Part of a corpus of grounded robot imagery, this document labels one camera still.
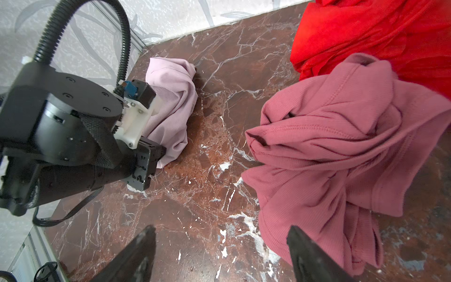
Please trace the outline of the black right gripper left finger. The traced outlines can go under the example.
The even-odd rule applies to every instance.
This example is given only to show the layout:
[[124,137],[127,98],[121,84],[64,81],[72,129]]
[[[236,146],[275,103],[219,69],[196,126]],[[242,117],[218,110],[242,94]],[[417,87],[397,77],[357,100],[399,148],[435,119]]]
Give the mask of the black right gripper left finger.
[[155,254],[156,229],[148,225],[92,281],[148,282]]

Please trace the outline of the dark pink cloth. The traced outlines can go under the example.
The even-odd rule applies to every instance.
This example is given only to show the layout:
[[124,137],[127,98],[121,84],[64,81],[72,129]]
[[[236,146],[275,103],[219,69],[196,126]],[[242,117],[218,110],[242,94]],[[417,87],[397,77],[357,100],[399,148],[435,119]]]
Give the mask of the dark pink cloth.
[[286,238],[297,226],[351,276],[381,266],[374,214],[402,216],[450,122],[447,98],[367,54],[279,91],[245,133],[260,165],[241,177],[257,192],[264,243],[289,260]]

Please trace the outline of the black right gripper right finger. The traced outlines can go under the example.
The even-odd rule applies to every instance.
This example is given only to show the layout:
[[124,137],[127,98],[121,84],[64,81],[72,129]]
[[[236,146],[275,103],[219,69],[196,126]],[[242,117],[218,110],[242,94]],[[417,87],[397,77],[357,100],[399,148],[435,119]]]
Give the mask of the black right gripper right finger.
[[353,282],[354,279],[298,226],[291,226],[287,245],[298,282]]

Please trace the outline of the light pink cloth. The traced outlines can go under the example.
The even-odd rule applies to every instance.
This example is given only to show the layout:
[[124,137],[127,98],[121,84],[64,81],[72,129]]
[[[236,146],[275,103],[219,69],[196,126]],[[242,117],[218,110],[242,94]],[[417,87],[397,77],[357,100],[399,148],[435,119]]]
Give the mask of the light pink cloth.
[[166,154],[157,163],[158,169],[175,161],[188,144],[187,121],[198,99],[195,74],[195,66],[185,59],[150,58],[145,81],[162,104],[149,119],[143,136],[166,148]]

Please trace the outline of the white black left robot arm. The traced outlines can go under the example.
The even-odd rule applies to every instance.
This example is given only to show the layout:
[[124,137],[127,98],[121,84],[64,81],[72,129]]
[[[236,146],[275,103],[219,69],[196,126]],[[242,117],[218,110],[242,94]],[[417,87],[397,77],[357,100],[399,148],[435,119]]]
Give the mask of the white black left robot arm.
[[164,146],[144,136],[160,108],[147,83],[123,82],[118,96],[37,62],[23,66],[2,95],[1,207],[15,216],[113,182],[146,190]]

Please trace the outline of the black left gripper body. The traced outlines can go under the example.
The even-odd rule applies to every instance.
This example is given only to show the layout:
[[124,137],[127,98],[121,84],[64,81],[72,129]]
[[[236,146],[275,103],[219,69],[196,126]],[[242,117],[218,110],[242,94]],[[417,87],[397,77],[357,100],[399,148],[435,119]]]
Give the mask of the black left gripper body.
[[150,187],[151,177],[155,175],[158,161],[166,154],[166,148],[161,144],[141,137],[135,153],[135,167],[132,174],[123,179],[129,187],[145,191]]

